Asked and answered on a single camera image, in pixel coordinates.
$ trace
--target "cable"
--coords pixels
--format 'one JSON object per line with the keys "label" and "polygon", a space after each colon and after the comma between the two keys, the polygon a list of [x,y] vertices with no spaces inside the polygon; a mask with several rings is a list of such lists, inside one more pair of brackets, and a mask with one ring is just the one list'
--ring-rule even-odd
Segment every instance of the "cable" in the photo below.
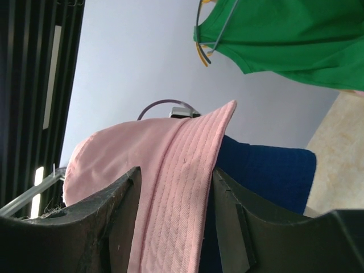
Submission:
{"label": "cable", "polygon": [[172,103],[172,104],[179,104],[179,105],[182,105],[183,107],[185,108],[188,108],[190,110],[192,110],[193,113],[195,114],[199,114],[199,112],[193,108],[190,104],[186,103],[186,102],[183,102],[183,101],[179,101],[179,100],[171,100],[171,99],[167,99],[167,100],[160,100],[160,101],[156,101],[156,102],[153,102],[152,104],[149,104],[147,107],[144,108],[144,110],[140,113],[137,121],[140,121],[143,116],[145,115],[145,113],[151,109],[152,107],[156,106],[156,105],[159,105],[159,104],[168,104],[168,103]]}

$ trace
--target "clothes hanger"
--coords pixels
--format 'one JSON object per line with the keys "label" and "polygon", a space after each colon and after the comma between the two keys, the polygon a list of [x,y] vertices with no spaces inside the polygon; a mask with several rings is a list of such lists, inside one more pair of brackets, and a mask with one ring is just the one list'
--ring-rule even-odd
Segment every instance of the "clothes hanger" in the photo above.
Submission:
{"label": "clothes hanger", "polygon": [[[198,53],[202,63],[206,67],[208,67],[208,65],[211,64],[209,56],[211,56],[212,53],[216,50],[216,47],[217,47],[219,41],[221,40],[221,36],[224,33],[225,28],[228,25],[228,22],[229,22],[232,14],[233,14],[235,8],[237,7],[237,4],[238,4],[239,0],[235,0],[235,3],[233,5],[232,9],[230,10],[229,16],[227,17],[227,20],[226,20],[225,24],[223,25],[223,27],[221,29],[221,32],[218,35],[216,41],[215,42],[203,43],[203,42],[200,42],[200,33],[198,31],[198,21],[200,19],[200,13],[201,13],[201,8],[202,8],[203,4],[207,4],[207,3],[210,3],[210,2],[211,2],[211,0],[200,0],[200,2],[198,4],[198,9],[197,9],[197,18],[196,18],[196,27],[195,27],[195,29],[196,29],[196,49],[197,49],[197,53]],[[212,49],[210,51],[208,51],[207,53],[205,53],[203,48],[207,48],[208,45],[211,45],[211,44],[213,44]]]}

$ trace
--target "pink bucket hat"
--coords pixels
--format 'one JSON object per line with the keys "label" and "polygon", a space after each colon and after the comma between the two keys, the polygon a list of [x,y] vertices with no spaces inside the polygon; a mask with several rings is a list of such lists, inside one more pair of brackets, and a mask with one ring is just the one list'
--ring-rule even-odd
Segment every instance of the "pink bucket hat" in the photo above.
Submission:
{"label": "pink bucket hat", "polygon": [[212,170],[235,108],[232,101],[198,118],[125,122],[76,147],[63,186],[67,206],[141,167],[129,273],[198,272]]}

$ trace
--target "white ceiling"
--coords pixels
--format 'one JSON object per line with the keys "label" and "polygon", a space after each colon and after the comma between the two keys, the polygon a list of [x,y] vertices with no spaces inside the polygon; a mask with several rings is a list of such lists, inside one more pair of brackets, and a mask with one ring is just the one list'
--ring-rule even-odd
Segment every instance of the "white ceiling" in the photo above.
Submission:
{"label": "white ceiling", "polygon": [[[197,2],[87,0],[61,165],[97,130],[135,120],[148,104],[183,100],[202,113],[236,99],[227,134],[248,143],[305,147],[337,96],[270,72],[243,75],[196,53]],[[147,117],[167,117],[172,105]]]}

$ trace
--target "green shirt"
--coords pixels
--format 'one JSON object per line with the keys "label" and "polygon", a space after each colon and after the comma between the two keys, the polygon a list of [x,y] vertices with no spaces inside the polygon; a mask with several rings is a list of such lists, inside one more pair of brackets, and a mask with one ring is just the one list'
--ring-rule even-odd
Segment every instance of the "green shirt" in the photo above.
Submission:
{"label": "green shirt", "polygon": [[[200,43],[217,40],[234,2],[217,2]],[[364,91],[364,0],[239,0],[216,51],[243,73]]]}

